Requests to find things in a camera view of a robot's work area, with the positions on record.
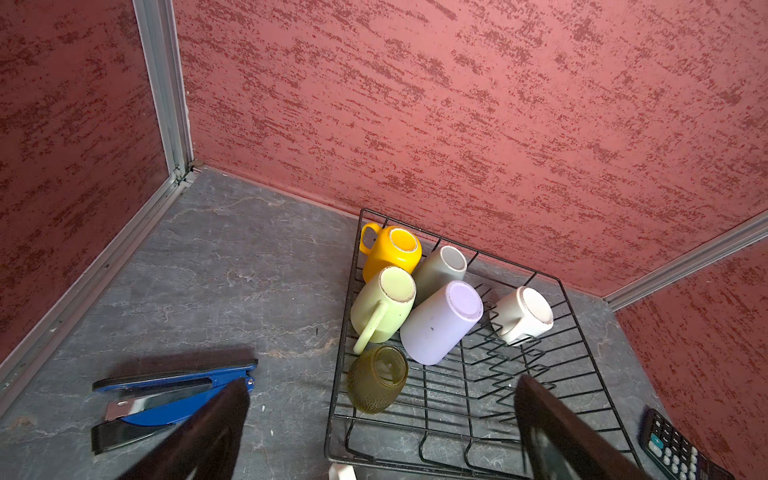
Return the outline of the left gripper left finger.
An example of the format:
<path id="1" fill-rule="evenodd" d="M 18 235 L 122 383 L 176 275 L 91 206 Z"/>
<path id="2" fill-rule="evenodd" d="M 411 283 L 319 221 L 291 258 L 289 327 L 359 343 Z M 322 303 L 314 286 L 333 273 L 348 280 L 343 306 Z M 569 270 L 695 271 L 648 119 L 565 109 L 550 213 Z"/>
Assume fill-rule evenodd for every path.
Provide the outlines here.
<path id="1" fill-rule="evenodd" d="M 244 380 L 229 383 L 122 479 L 230 479 L 250 396 Z"/>

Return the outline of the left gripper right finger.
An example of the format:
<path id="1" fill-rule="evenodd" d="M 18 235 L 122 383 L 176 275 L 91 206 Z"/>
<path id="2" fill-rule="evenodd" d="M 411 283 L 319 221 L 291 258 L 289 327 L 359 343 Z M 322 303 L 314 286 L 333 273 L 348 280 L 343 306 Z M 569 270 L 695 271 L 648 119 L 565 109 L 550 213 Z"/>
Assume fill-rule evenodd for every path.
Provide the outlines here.
<path id="1" fill-rule="evenodd" d="M 518 380 L 514 409 L 535 479 L 648 477 L 530 375 Z"/>

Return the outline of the red inside white mug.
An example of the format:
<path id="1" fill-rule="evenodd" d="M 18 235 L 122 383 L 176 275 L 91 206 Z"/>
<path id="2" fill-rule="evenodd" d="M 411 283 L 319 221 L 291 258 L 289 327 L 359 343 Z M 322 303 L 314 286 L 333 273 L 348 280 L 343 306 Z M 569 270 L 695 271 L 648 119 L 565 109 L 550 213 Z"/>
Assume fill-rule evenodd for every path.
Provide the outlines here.
<path id="1" fill-rule="evenodd" d="M 511 345 L 551 330 L 554 314 L 541 293 L 521 286 L 497 302 L 490 313 L 490 321 L 498 337 Z"/>

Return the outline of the lilac plastic cup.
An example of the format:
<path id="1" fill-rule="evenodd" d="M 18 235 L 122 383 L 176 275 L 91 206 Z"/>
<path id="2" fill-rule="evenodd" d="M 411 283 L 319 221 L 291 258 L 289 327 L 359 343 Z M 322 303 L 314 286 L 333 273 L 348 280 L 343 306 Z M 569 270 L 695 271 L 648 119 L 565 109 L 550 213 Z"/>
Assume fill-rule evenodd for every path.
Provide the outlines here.
<path id="1" fill-rule="evenodd" d="M 406 353 L 417 363 L 439 363 L 483 316 L 483 302 L 467 282 L 450 281 L 412 310 L 400 328 Z"/>

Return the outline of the olive green glass cup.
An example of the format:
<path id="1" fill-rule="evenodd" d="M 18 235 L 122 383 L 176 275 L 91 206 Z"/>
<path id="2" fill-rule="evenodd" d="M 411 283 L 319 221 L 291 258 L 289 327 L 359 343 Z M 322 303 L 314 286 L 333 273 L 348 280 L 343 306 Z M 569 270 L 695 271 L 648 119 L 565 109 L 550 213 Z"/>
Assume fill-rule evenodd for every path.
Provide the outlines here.
<path id="1" fill-rule="evenodd" d="M 408 363 L 398 348 L 384 345 L 364 351 L 347 374 L 352 405 L 367 414 L 383 412 L 402 392 L 408 373 Z"/>

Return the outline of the grey white mug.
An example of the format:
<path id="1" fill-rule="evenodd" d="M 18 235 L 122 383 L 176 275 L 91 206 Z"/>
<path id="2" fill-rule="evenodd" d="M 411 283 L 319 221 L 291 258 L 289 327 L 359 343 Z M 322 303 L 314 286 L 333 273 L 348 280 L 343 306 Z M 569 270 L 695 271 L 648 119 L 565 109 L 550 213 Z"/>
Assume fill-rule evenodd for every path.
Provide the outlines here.
<path id="1" fill-rule="evenodd" d="M 467 270 L 465 256 L 455 247 L 436 248 L 414 270 L 416 285 L 414 306 L 418 306 L 440 288 L 453 280 L 462 280 Z"/>

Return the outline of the pale green mug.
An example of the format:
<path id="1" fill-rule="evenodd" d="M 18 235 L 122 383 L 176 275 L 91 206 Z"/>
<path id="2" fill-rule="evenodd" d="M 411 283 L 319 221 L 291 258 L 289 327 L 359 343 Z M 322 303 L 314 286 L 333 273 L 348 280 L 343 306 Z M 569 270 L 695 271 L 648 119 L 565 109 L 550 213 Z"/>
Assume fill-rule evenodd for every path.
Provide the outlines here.
<path id="1" fill-rule="evenodd" d="M 353 351 L 360 355 L 369 343 L 389 340 L 410 314 L 416 296 L 412 276 L 396 266 L 378 272 L 353 302 L 350 320 L 359 335 Z"/>

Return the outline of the yellow mug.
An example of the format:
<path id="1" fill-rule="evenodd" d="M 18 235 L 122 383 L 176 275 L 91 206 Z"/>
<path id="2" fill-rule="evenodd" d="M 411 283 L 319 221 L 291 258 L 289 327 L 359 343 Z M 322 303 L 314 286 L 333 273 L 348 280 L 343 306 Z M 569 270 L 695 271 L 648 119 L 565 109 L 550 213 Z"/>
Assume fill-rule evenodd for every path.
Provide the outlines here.
<path id="1" fill-rule="evenodd" d="M 368 229 L 376 233 L 371 248 L 364 244 L 364 235 Z M 362 227 L 359 250 L 367 256 L 362 269 L 366 283 L 387 266 L 396 266 L 411 274 L 422 258 L 421 242 L 409 230 L 398 226 L 383 228 L 373 222 Z"/>

